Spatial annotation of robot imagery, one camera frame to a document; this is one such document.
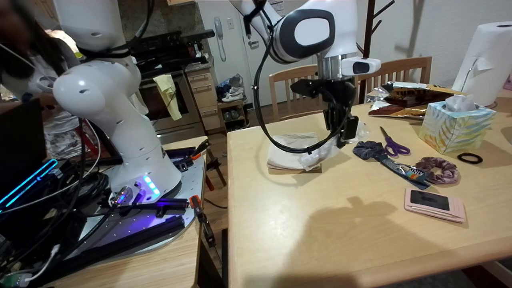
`smartphone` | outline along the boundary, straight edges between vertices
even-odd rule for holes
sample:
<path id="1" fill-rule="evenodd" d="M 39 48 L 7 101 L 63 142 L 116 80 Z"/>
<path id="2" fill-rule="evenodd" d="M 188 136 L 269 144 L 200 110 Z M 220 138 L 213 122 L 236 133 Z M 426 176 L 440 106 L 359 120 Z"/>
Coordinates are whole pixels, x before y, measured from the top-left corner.
<path id="1" fill-rule="evenodd" d="M 448 221 L 466 222 L 464 205 L 456 197 L 408 189 L 405 192 L 405 210 Z"/>

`tissue box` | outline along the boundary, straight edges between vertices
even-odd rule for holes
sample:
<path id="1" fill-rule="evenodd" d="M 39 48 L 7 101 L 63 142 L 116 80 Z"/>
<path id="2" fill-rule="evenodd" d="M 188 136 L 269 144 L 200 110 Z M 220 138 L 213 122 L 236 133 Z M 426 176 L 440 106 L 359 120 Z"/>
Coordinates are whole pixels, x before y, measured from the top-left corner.
<path id="1" fill-rule="evenodd" d="M 493 123 L 495 110 L 476 106 L 474 110 L 453 112 L 445 101 L 431 102 L 423 122 L 421 138 L 440 154 L 476 149 Z"/>

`wire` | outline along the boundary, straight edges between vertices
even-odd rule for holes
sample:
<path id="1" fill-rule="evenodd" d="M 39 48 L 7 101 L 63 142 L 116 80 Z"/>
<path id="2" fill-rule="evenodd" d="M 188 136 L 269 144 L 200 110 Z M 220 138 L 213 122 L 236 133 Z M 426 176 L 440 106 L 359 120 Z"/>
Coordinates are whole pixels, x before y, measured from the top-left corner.
<path id="1" fill-rule="evenodd" d="M 90 50 L 80 50 L 87 58 L 127 58 L 133 53 L 133 50 L 138 46 L 140 40 L 144 37 L 146 29 L 151 22 L 151 16 L 154 14 L 156 10 L 156 0 L 148 0 L 148 11 L 146 11 L 146 19 L 136 30 L 132 40 L 128 40 L 125 45 L 114 46 L 104 51 L 90 51 Z"/>
<path id="2" fill-rule="evenodd" d="M 228 210 L 228 206 L 218 205 L 218 203 L 212 202 L 210 198 L 204 197 L 204 202 L 210 203 L 212 206 L 216 206 L 220 210 Z"/>
<path id="3" fill-rule="evenodd" d="M 269 133 L 269 130 L 268 130 L 268 126 L 266 126 L 266 123 L 264 123 L 263 112 L 261 112 L 261 102 L 260 102 L 260 78 L 261 78 L 261 70 L 263 70 L 263 67 L 264 67 L 264 64 L 266 64 L 266 61 L 268 61 L 268 58 L 269 58 L 269 54 L 271 54 L 271 48 L 272 48 L 272 45 L 274 45 L 274 38 L 276 38 L 276 37 L 274 37 L 274 27 L 276 27 L 276 26 L 271 26 L 271 24 L 269 24 L 271 40 L 269 40 L 269 45 L 266 45 L 266 53 L 264 53 L 264 56 L 263 56 L 263 59 L 261 59 L 261 62 L 260 62 L 260 66 L 258 66 L 256 75 L 255 75 L 253 94 L 255 94 L 255 104 L 256 104 L 256 118 L 258 118 L 258 123 L 260 123 L 261 130 L 264 131 L 264 134 L 269 138 L 269 141 L 271 141 L 276 147 L 279 147 L 279 149 L 282 149 L 282 150 L 285 150 L 285 152 L 288 152 L 288 154 L 312 154 L 314 150 L 317 150 L 317 149 L 320 149 L 324 144 L 327 144 L 333 136 L 336 136 L 336 133 L 346 125 L 348 120 L 344 120 L 340 126 L 333 128 L 332 133 L 330 133 L 325 139 L 322 139 L 322 141 L 319 141 L 317 144 L 312 144 L 312 146 L 309 146 L 309 147 L 303 147 L 303 149 L 284 146 L 282 142 L 279 142 L 277 139 L 274 139 L 274 138 L 271 136 L 271 133 Z"/>
<path id="4" fill-rule="evenodd" d="M 13 50 L 7 48 L 4 43 L 0 43 L 0 46 L 8 51 L 10 54 L 13 54 L 15 58 L 21 59 L 23 62 L 26 62 L 28 66 L 31 66 L 36 70 L 36 66 L 32 62 L 29 62 L 28 59 L 24 59 L 23 56 L 20 56 L 18 53 L 15 53 Z"/>
<path id="5" fill-rule="evenodd" d="M 85 123 L 90 126 L 90 130 L 93 131 L 93 134 L 95 134 L 95 138 L 96 138 L 98 155 L 96 155 L 96 160 L 95 160 L 93 166 L 84 174 L 84 178 L 87 178 L 88 174 L 92 174 L 92 171 L 98 166 L 98 162 L 100 162 L 100 157 L 101 157 L 101 141 L 100 141 L 100 136 L 96 134 L 93 125 L 92 125 L 88 120 L 85 120 Z M 28 208 L 28 206 L 34 206 L 34 205 L 42 203 L 42 202 L 45 202 L 45 200 L 48 200 L 48 198 L 53 198 L 53 197 L 56 197 L 56 195 L 61 195 L 61 194 L 68 192 L 69 189 L 76 187 L 79 182 L 80 182 L 80 179 L 76 181 L 76 182 L 72 182 L 72 184 L 69 184 L 69 186 L 66 186 L 66 187 L 63 187 L 63 189 L 60 189 L 60 190 L 56 190 L 56 192 L 53 192 L 53 194 L 50 194 L 50 195 L 45 195 L 45 197 L 42 197 L 42 198 L 39 198 L 39 200 L 34 200 L 34 202 L 20 205 L 20 206 L 16 206 L 16 208 L 2 211 L 0 216 L 5 216 L 5 214 L 10 214 L 10 213 L 24 210 L 24 208 Z"/>
<path id="6" fill-rule="evenodd" d="M 85 173 L 84 173 L 84 163 L 85 163 L 85 144 L 82 141 L 82 154 L 80 154 L 80 166 L 79 166 L 79 174 L 80 174 L 80 179 L 77 181 L 77 184 L 80 184 L 84 179 L 85 179 Z M 48 235 L 52 235 L 52 232 L 63 222 L 68 219 L 68 216 L 74 211 L 76 208 L 76 203 L 77 203 L 77 198 L 79 198 L 79 194 L 76 189 L 79 189 L 79 186 L 74 186 L 72 187 L 72 200 L 71 203 L 68 205 L 68 210 L 64 210 L 63 214 L 60 216 L 55 216 L 53 221 L 42 230 L 39 232 L 36 237 L 34 237 L 34 242 L 26 245 L 29 248 L 23 248 L 20 250 L 21 254 L 16 254 L 13 259 L 10 259 L 8 262 L 5 262 L 0 270 L 4 270 L 5 267 L 8 267 L 10 264 L 16 262 L 16 261 L 23 261 L 26 256 L 29 256 L 34 250 L 37 250 L 47 238 Z"/>
<path id="7" fill-rule="evenodd" d="M 50 266 L 50 262 L 53 261 L 53 258 L 58 254 L 60 248 L 61 248 L 61 245 L 55 245 L 55 246 L 52 248 L 50 258 L 48 258 L 48 261 L 45 262 L 45 266 L 44 266 L 34 277 L 26 278 L 24 282 L 29 283 L 29 282 L 34 282 L 36 278 L 39 278 L 40 275 L 44 275 L 44 272 L 48 269 L 48 266 Z"/>
<path id="8" fill-rule="evenodd" d="M 468 74 L 466 74 L 466 77 L 464 77 L 464 82 L 463 82 L 461 91 L 464 91 L 466 83 L 468 83 L 468 78 L 469 78 L 471 72 L 474 70 L 474 67 L 477 66 L 479 59 L 480 59 L 480 56 L 477 56 L 477 58 L 474 59 L 474 62 L 471 64 L 471 67 L 469 67 L 469 70 L 468 70 Z"/>

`scissors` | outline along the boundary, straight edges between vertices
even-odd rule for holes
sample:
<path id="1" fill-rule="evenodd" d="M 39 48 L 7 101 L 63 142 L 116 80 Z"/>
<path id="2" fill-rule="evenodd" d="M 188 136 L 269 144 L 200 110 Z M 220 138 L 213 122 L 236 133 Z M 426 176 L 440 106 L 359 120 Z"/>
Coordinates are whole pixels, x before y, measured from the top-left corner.
<path id="1" fill-rule="evenodd" d="M 400 146 L 399 142 L 396 142 L 388 133 L 386 130 L 381 126 L 381 131 L 384 134 L 386 139 L 386 154 L 391 157 L 399 157 L 399 154 L 410 154 L 412 149 Z"/>

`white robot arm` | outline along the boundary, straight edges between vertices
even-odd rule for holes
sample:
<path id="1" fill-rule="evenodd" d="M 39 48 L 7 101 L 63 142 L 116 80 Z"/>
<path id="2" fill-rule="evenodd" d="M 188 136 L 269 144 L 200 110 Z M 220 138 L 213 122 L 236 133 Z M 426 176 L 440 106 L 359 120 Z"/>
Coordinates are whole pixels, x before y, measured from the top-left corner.
<path id="1" fill-rule="evenodd" d="M 135 61 L 119 58 L 128 51 L 116 58 L 104 53 L 125 45 L 117 0 L 55 0 L 55 6 L 61 27 L 80 50 L 106 54 L 61 75 L 53 86 L 56 101 L 100 126 L 122 155 L 124 163 L 108 170 L 112 202 L 157 202 L 180 184 L 181 173 L 164 152 L 151 120 L 130 99 L 141 83 Z"/>
<path id="2" fill-rule="evenodd" d="M 322 154 L 336 138 L 336 146 L 343 147 L 356 136 L 359 118 L 351 115 L 354 102 L 354 75 L 373 74 L 381 67 L 378 59 L 362 59 L 357 50 L 357 0 L 309 0 L 284 18 L 276 13 L 268 0 L 231 0 L 244 14 L 245 30 L 250 26 L 264 38 L 268 56 L 287 64 L 309 56 L 319 56 L 320 80 L 300 80 L 292 85 L 298 94 L 322 94 L 328 107 L 324 110 L 327 128 L 332 131 L 324 141 L 306 147 L 287 147 L 276 141 L 263 123 L 260 109 L 260 74 L 255 77 L 256 117 L 271 142 L 290 154 Z"/>
<path id="3" fill-rule="evenodd" d="M 348 78 L 372 74 L 378 59 L 362 59 L 357 50 L 357 0 L 309 0 L 280 16 L 268 0 L 231 0 L 250 27 L 269 42 L 274 61 L 287 64 L 320 54 L 322 78 Z"/>

